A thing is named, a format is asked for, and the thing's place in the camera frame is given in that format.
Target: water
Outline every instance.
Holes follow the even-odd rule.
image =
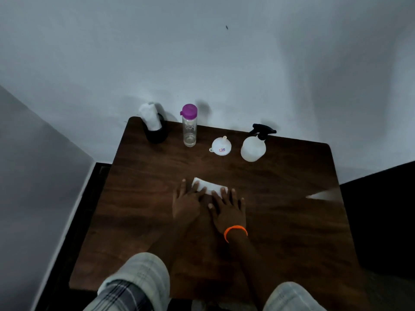
[[[186,133],[183,136],[184,145],[187,147],[195,146],[196,144],[196,135],[194,133]]]

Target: hand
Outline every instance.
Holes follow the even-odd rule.
[[[241,198],[241,208],[239,208],[238,196],[235,189],[232,189],[231,191],[232,203],[226,194],[225,188],[221,188],[220,192],[222,197],[220,197],[215,191],[212,191],[213,198],[216,200],[219,206],[219,215],[217,214],[213,204],[208,205],[216,229],[221,234],[224,234],[226,229],[235,225],[246,228],[245,199]]]
[[[173,191],[173,219],[191,222],[200,214],[199,199],[205,194],[206,187],[197,192],[199,181],[196,181],[188,193],[186,193],[186,179],[183,179],[179,187]]]

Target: black floor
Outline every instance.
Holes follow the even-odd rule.
[[[96,297],[68,284],[110,168],[95,165],[36,311],[81,311]],[[413,171],[415,162],[340,186],[373,310],[415,310]],[[173,299],[169,310],[190,305]]]
[[[36,311],[83,310],[96,297],[96,292],[69,289],[69,278],[110,168],[95,165]]]

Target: wrist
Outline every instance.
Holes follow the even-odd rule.
[[[228,231],[226,234],[226,239],[229,241],[229,243],[231,243],[248,239],[248,236],[246,235],[245,230],[235,228]]]
[[[173,223],[175,225],[189,225],[194,221],[194,216],[176,216],[173,218]]]

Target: purple bottle cap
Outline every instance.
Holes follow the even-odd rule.
[[[180,115],[186,120],[193,120],[198,116],[198,108],[194,104],[184,105]]]

